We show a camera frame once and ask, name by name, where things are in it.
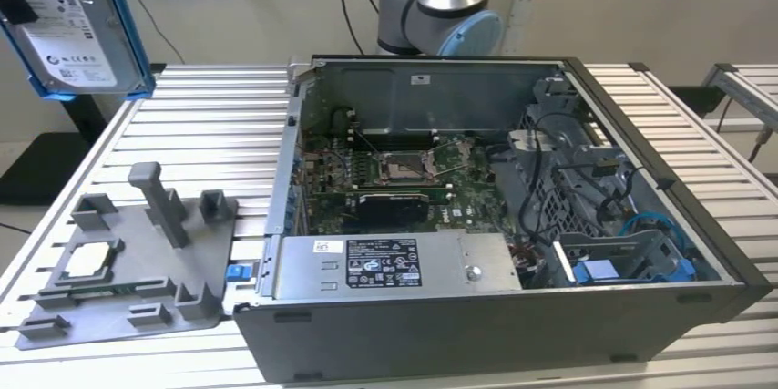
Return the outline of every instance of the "white sticker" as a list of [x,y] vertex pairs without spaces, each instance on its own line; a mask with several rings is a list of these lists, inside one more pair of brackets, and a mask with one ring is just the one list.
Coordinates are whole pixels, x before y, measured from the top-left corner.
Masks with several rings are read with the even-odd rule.
[[413,75],[412,76],[413,86],[429,86],[430,85],[430,75]]
[[49,73],[75,87],[113,87],[117,77],[79,0],[26,0],[38,20],[21,25]]
[[314,252],[344,253],[344,241],[314,241]]

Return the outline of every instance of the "gray wall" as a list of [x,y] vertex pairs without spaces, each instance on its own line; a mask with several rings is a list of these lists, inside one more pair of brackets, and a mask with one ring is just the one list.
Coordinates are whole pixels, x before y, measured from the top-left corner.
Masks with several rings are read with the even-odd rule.
[[[338,0],[143,0],[190,64],[286,63],[292,55],[356,53]],[[348,0],[366,51],[376,47],[377,16],[368,0]],[[513,0],[492,0],[506,15]],[[146,50],[154,61],[177,62],[143,9],[130,0]],[[6,39],[0,43],[0,141],[34,138],[46,130],[73,130],[57,103],[41,102]],[[117,108],[117,99],[107,107]]]
[[532,0],[520,50],[585,62],[643,61],[669,84],[716,62],[778,61],[778,0]]

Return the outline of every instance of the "power supply label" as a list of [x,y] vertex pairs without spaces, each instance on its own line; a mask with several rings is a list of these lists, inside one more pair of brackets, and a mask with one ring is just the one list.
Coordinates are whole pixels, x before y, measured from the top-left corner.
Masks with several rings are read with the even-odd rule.
[[346,284],[353,289],[422,285],[417,239],[348,241],[346,264]]

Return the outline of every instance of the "hard drive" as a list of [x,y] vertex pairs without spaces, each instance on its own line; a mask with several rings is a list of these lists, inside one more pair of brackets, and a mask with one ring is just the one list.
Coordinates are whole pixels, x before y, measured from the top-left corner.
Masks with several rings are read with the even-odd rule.
[[41,97],[147,97],[155,87],[126,0],[0,0],[3,30]]

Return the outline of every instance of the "metal rail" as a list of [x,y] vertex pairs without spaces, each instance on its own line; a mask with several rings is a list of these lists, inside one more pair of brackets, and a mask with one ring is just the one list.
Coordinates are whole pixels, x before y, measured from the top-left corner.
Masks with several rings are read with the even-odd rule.
[[[704,201],[759,268],[778,284],[778,193],[651,73],[628,65],[590,65],[649,141]],[[89,387],[110,375],[129,387],[234,387],[265,384],[238,327],[21,352],[29,297],[49,279],[74,225],[69,212],[85,192],[118,203],[142,199],[126,182],[139,160],[163,163],[163,181],[183,197],[223,189],[239,197],[234,261],[264,251],[266,209],[285,123],[285,67],[169,67],[155,97],[129,103],[0,278],[0,385]],[[253,284],[230,286],[226,308]],[[378,382],[354,388],[581,387],[708,388],[778,386],[778,292],[727,324],[692,330],[651,363],[513,374]]]
[[778,65],[717,64],[704,86],[721,88],[765,126],[778,130]]

